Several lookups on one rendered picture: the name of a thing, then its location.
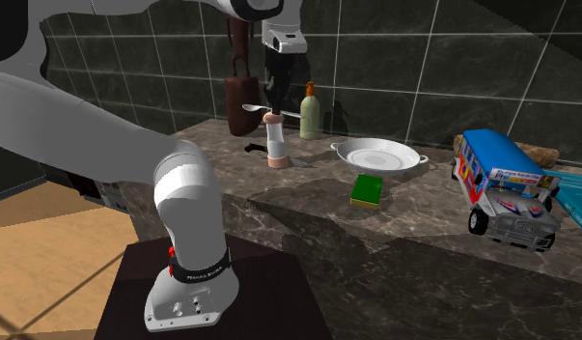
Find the silver spoon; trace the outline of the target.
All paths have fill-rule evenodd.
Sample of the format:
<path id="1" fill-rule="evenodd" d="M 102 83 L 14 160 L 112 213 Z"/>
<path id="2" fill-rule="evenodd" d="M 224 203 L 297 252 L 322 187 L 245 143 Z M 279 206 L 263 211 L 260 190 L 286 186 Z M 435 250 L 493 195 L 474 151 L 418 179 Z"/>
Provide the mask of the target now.
<path id="1" fill-rule="evenodd" d="M 245 104 L 242 104 L 241 106 L 242 106 L 242 108 L 244 110 L 249 111 L 249 112 L 255 112 L 255 111 L 258 111 L 258 110 L 262 110 L 262 109 L 273 112 L 273 109 L 271 107 L 263 106 L 263 105 L 255 105 L 255 104 L 246 104 L 245 103 Z M 300 119 L 301 118 L 301 115 L 299 113 L 295 113 L 295 112 L 290 112 L 290 111 L 285 111 L 285 110 L 279 110 L 279 113 L 280 114 L 283 114 L 283 115 L 286 115 L 286 116 L 294 117 L 294 118 L 297 118 L 297 119 Z"/>

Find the brown leather bag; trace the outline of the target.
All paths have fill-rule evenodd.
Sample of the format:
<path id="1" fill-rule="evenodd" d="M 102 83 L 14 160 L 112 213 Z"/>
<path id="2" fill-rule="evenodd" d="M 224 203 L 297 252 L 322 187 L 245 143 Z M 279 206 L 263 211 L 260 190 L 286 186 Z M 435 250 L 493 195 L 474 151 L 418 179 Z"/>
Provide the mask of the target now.
<path id="1" fill-rule="evenodd" d="M 243 104 L 260 104 L 259 78 L 249 67 L 249 47 L 254 39 L 254 23 L 233 16 L 226 17 L 227 37 L 234 49 L 233 74 L 224 80 L 226 114 L 230 133 L 243 136 L 254 131 L 262 121 L 257 111 L 249 112 Z"/>

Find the green pump bottle orange top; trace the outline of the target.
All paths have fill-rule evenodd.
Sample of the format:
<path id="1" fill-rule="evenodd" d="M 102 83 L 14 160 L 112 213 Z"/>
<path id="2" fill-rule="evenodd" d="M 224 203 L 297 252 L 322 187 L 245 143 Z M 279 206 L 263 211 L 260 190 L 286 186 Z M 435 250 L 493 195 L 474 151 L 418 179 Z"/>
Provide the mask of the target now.
<path id="1" fill-rule="evenodd" d="M 320 104 L 315 96 L 313 81 L 306 84 L 305 98 L 300 104 L 300 137 L 303 139 L 315 139 L 319 131 Z"/>

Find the green and yellow sponge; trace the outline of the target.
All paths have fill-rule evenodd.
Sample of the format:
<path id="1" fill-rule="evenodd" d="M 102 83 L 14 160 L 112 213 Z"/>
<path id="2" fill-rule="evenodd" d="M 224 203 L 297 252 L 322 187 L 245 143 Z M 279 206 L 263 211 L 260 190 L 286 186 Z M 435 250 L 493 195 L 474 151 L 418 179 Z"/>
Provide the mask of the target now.
<path id="1" fill-rule="evenodd" d="M 380 201 L 383 179 L 359 174 L 350 195 L 350 204 L 358 207 L 377 209 Z"/>

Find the dark robot stand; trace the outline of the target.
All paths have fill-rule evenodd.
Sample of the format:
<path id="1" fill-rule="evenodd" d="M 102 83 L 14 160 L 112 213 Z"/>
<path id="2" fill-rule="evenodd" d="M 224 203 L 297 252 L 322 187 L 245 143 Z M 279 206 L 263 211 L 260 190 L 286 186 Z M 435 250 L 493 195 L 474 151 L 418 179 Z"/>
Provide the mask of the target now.
<path id="1" fill-rule="evenodd" d="M 94 340 L 333 340 L 295 256 L 231 235 L 226 241 L 239 292 L 216 325 L 147 331 L 145 302 L 171 246 L 162 238 L 126 247 Z"/>

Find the colourful toy bus blue roof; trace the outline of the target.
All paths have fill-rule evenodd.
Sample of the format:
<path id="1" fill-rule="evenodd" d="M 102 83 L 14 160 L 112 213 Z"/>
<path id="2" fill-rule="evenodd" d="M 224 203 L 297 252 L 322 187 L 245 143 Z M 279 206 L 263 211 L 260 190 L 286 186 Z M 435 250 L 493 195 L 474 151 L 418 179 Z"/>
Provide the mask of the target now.
<path id="1" fill-rule="evenodd" d="M 492 129 L 465 131 L 451 164 L 470 210 L 471 234 L 531 251 L 552 247 L 561 229 L 551 214 L 559 177 L 546 174 L 507 135 Z"/>

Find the blue book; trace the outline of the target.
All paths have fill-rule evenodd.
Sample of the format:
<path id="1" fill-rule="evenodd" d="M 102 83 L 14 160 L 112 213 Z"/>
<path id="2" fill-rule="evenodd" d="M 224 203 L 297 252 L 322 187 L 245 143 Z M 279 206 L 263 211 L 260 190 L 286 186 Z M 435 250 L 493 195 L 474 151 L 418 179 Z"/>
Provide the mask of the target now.
<path id="1" fill-rule="evenodd" d="M 582 175 L 546 170 L 537 187 L 549 190 L 582 229 Z"/>

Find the white two-handled pan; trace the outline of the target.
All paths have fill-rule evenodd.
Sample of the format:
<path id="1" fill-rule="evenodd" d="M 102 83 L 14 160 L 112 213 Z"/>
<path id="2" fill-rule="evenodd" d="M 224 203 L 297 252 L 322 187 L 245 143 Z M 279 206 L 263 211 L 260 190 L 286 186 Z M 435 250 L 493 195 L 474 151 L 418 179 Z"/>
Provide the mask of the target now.
<path id="1" fill-rule="evenodd" d="M 378 177 L 397 176 L 429 162 L 412 148 L 381 138 L 352 138 L 331 143 L 330 148 L 349 167 Z"/>

